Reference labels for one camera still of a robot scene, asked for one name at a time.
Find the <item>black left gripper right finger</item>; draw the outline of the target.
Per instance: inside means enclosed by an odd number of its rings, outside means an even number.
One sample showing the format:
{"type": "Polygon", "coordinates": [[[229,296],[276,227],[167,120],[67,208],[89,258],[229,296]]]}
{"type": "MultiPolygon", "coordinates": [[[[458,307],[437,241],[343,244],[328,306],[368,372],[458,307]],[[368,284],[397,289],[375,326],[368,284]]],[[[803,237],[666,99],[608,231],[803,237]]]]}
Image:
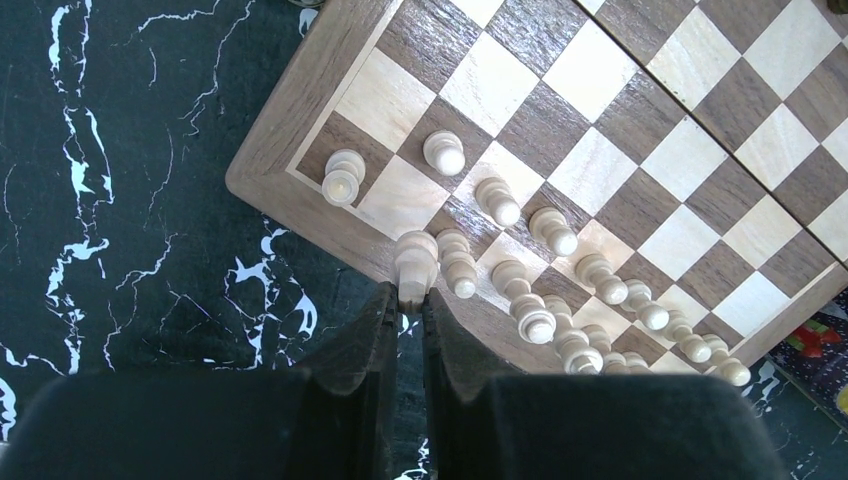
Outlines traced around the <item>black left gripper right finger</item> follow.
{"type": "Polygon", "coordinates": [[[686,374],[527,374],[465,329],[437,290],[422,307],[438,479],[784,479],[751,404],[686,374]]]}

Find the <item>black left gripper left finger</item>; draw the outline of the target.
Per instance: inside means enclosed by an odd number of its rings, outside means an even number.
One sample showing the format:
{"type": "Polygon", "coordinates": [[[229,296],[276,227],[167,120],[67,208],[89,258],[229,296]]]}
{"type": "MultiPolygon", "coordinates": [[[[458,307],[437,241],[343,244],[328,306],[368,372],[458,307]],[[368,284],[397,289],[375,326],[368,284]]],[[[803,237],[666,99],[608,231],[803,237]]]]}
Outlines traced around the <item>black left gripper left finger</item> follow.
{"type": "Polygon", "coordinates": [[[291,367],[76,375],[48,384],[5,479],[388,479],[396,288],[291,367]]]}

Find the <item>white queen chess piece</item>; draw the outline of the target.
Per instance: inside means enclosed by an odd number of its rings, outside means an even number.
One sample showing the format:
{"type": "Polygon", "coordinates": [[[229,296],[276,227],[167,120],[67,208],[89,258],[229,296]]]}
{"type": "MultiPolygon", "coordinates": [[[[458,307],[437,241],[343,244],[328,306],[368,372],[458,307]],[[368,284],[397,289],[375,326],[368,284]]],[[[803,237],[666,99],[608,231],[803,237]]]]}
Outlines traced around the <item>white queen chess piece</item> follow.
{"type": "Polygon", "coordinates": [[[491,280],[496,292],[509,301],[509,314],[516,320],[520,338],[545,344],[553,339],[556,320],[542,297],[532,292],[526,273],[525,265],[518,260],[505,260],[493,269],[491,280]]]}

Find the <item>white rook chess piece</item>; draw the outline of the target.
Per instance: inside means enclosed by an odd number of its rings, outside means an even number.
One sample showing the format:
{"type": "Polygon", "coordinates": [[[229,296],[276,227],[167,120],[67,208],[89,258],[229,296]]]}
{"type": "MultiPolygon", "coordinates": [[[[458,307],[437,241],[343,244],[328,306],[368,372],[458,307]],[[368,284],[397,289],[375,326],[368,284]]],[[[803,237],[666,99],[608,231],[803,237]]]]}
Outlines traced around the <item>white rook chess piece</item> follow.
{"type": "Polygon", "coordinates": [[[321,190],[325,200],[333,206],[351,205],[359,194],[365,178],[363,157],[352,149],[334,152],[325,165],[321,190]]]}

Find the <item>white king chess piece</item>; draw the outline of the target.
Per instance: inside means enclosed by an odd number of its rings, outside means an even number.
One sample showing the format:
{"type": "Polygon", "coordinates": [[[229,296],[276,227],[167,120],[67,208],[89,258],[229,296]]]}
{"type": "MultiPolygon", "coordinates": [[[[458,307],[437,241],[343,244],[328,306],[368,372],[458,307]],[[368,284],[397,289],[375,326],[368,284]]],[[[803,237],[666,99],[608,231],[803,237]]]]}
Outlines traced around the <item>white king chess piece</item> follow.
{"type": "Polygon", "coordinates": [[[588,335],[574,326],[572,312],[566,301],[553,294],[543,296],[543,301],[556,320],[552,344],[563,363],[564,371],[567,374],[599,374],[603,367],[603,357],[589,344],[588,335]]]}

